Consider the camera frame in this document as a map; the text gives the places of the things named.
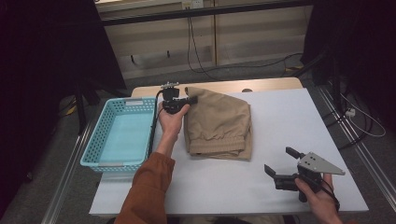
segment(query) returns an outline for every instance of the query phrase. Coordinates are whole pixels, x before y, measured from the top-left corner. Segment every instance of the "white tabletop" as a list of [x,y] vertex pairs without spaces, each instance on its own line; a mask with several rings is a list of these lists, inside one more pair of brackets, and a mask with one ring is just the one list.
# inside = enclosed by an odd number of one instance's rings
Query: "white tabletop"
[[[335,194],[341,212],[367,211],[350,172],[330,137],[306,89],[239,92],[230,95],[251,105],[253,154],[251,161],[226,161],[192,157],[186,152],[183,131],[175,144],[173,180],[166,193],[170,215],[262,215],[308,212],[298,192],[275,189],[264,164],[280,175],[297,172],[297,160],[286,147],[315,152],[346,171],[335,175]],[[161,136],[158,123],[154,146]],[[104,174],[90,214],[116,215],[129,188],[131,175]]]

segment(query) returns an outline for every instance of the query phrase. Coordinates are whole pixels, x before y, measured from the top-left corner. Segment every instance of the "jacket sleeve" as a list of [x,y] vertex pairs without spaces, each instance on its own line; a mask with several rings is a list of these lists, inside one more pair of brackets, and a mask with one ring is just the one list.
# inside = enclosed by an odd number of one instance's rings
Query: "jacket sleeve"
[[174,166],[174,160],[153,152],[136,171],[115,223],[166,223],[164,199]]

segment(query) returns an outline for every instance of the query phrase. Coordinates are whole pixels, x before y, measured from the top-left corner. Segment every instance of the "brown sleeve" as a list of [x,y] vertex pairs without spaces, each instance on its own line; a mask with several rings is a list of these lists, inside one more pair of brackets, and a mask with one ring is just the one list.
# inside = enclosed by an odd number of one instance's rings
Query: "brown sleeve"
[[115,223],[166,223],[164,199],[174,166],[174,160],[153,152],[136,171]]

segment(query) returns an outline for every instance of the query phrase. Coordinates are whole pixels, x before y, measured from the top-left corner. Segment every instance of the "blue basket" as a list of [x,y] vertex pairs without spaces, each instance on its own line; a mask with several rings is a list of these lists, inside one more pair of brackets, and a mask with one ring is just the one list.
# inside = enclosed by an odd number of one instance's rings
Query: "blue basket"
[[153,97],[108,100],[80,164],[95,172],[135,172],[148,157],[154,104]]

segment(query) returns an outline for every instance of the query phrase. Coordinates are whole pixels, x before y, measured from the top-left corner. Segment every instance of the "human hand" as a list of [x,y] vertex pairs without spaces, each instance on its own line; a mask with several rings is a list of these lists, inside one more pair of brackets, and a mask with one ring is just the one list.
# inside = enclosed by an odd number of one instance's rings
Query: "human hand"
[[[327,189],[329,192],[332,192],[334,189],[334,187],[332,186],[332,175],[324,174],[323,180],[326,181],[329,186],[326,183],[322,182],[322,187]],[[330,195],[328,195],[323,190],[320,190],[318,193],[314,193],[314,191],[309,188],[308,184],[306,184],[300,178],[295,178],[294,181],[297,187],[305,194],[309,206],[311,207],[312,213],[315,215],[320,223],[342,223],[335,209],[334,199]]]
[[168,114],[163,111],[163,102],[159,105],[159,119],[163,129],[163,135],[174,137],[180,132],[183,116],[189,111],[190,105],[184,105],[176,114]]

